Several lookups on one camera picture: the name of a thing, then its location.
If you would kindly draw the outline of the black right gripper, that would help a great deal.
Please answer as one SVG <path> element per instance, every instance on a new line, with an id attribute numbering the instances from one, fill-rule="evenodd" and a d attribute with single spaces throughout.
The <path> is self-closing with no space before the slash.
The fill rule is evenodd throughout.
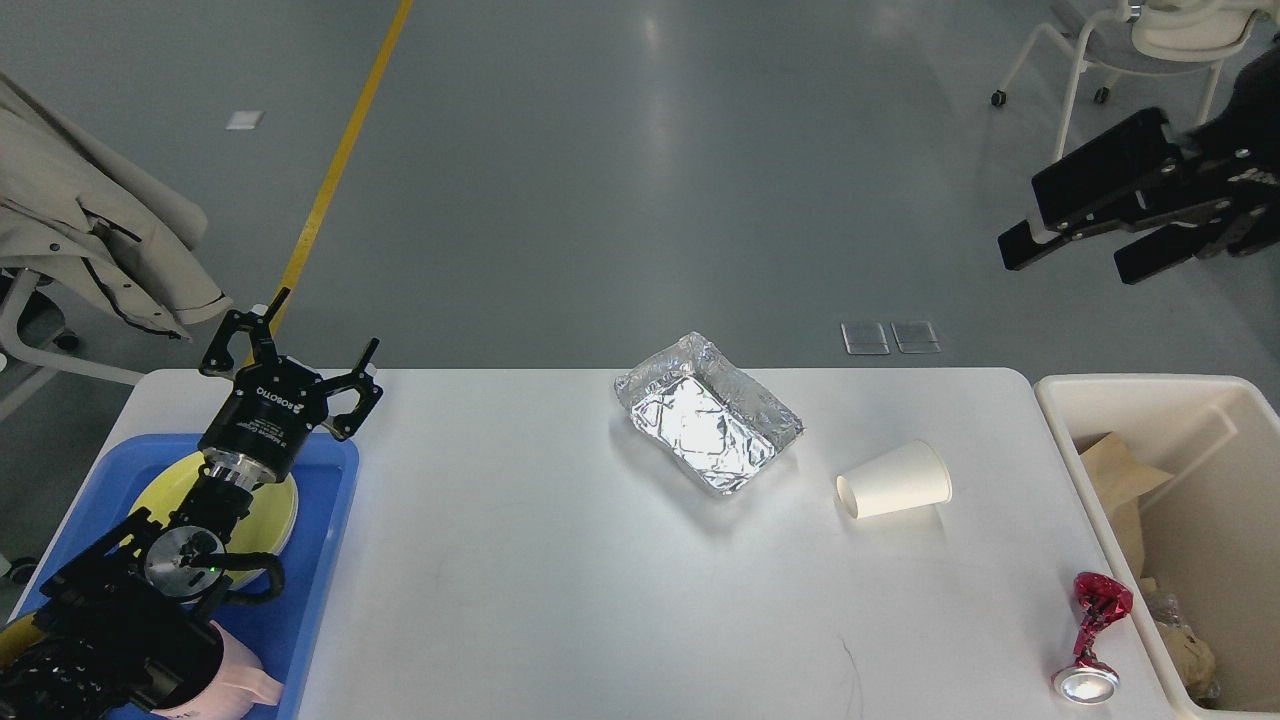
<path id="1" fill-rule="evenodd" d="M 998 236 L 1006 269 L 1112 231 L 1138 240 L 1114 254 L 1137 284 L 1189 259 L 1248 256 L 1277 242 L 1279 49 L 1236 74 L 1211 120 L 1174 140 L 1140 110 L 1037 173 L 1036 210 Z"/>

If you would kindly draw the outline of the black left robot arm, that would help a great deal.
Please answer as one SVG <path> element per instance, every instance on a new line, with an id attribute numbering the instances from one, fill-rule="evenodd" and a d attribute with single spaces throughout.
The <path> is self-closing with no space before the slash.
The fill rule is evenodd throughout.
<path id="1" fill-rule="evenodd" d="M 270 328 L 288 300 L 230 310 L 200 365 L 230 393 L 200 437 L 192 486 L 169 512 L 131 511 L 40 587 L 3 652 L 5 719 L 101 719 L 131 705 L 165 719 L 241 719 L 283 687 L 214 615 L 287 588 L 276 551 L 230 547 L 270 484 L 284 482 L 316 429 L 353 436 L 383 391 L 358 361 L 324 377 L 280 354 Z"/>

